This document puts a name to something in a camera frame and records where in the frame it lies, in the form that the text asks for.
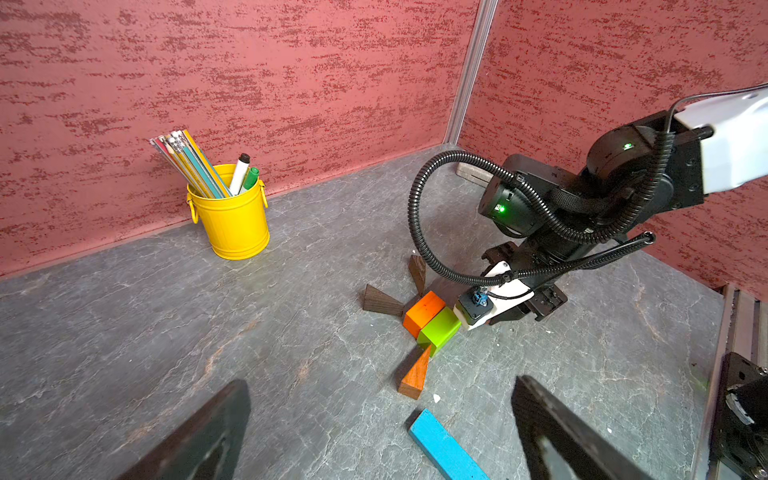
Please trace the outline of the orange rectangular block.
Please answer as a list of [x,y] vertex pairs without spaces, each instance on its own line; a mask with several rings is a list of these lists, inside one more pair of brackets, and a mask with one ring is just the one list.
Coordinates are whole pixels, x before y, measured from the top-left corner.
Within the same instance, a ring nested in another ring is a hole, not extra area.
[[421,330],[446,306],[445,301],[429,291],[417,301],[406,313],[403,326],[417,339]]

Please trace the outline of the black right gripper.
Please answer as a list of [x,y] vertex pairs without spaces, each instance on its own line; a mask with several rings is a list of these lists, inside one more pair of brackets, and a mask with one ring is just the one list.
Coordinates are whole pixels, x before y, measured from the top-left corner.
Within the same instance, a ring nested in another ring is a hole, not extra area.
[[[574,174],[514,154],[505,160],[503,168],[522,174],[554,213],[574,229],[597,213],[588,212],[584,205],[586,200],[600,196],[600,181],[587,167]],[[487,186],[478,210],[493,220],[504,235],[522,240],[518,245],[507,242],[486,250],[483,259],[489,262],[489,267],[483,272],[485,276],[499,273],[503,266],[525,270],[556,265],[580,259],[592,250],[589,245],[569,242],[554,233],[519,189],[498,178],[493,178]],[[560,277],[559,273],[544,273],[492,287],[488,305],[481,309],[483,315],[479,319],[516,321],[532,313],[536,320],[543,320],[568,301],[556,285]]]

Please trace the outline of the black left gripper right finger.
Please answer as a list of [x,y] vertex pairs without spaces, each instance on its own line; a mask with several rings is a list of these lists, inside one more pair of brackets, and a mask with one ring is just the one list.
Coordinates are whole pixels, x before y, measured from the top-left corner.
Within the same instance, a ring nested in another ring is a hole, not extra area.
[[511,406],[532,479],[650,477],[535,378],[515,379]]

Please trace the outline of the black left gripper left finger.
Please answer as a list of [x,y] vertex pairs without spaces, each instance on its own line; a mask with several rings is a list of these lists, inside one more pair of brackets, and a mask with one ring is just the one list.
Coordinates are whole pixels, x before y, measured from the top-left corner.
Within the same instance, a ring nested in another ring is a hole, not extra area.
[[231,479],[250,412],[247,382],[235,379],[120,477]]

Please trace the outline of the dark brown triangle block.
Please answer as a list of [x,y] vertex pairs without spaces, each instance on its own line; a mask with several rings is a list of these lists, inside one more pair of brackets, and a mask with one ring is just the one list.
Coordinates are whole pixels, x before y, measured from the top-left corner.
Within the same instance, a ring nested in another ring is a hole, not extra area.
[[420,255],[411,255],[408,269],[420,296],[426,293],[426,263]]

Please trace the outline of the orange brown triangle block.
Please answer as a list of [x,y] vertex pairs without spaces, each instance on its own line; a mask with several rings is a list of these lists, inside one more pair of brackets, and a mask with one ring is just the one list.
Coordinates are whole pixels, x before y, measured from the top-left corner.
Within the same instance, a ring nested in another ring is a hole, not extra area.
[[409,371],[400,380],[398,392],[411,399],[418,400],[423,392],[432,346],[429,345],[415,361]]

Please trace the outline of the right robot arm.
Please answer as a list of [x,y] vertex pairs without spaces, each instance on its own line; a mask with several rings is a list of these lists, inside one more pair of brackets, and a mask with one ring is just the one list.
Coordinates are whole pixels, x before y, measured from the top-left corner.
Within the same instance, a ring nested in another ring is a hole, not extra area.
[[562,306],[557,281],[596,270],[653,244],[636,227],[699,205],[767,173],[765,85],[698,94],[602,135],[577,174],[521,154],[494,177],[480,213],[508,242],[486,251],[491,266],[517,274],[513,293],[491,288],[483,320],[543,319]]

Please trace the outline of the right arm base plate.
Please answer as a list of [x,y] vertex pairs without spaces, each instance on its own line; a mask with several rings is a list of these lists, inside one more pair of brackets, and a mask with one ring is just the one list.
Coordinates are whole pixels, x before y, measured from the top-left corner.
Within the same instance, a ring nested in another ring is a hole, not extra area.
[[767,477],[767,370],[736,352],[723,357],[710,448],[740,478]]

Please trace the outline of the green rectangular block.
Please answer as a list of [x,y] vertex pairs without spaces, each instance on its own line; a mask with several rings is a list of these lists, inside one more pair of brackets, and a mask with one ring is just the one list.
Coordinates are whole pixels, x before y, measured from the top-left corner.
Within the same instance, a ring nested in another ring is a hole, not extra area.
[[454,311],[444,307],[433,319],[430,320],[419,332],[417,344],[424,350],[429,350],[434,357],[459,331],[462,322]]

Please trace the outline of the teal long block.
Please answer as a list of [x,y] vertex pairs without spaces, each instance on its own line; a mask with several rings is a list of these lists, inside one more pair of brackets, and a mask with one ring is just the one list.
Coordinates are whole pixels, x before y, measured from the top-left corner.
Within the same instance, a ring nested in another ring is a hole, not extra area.
[[449,434],[435,416],[423,410],[409,434],[445,479],[489,480],[488,475]]

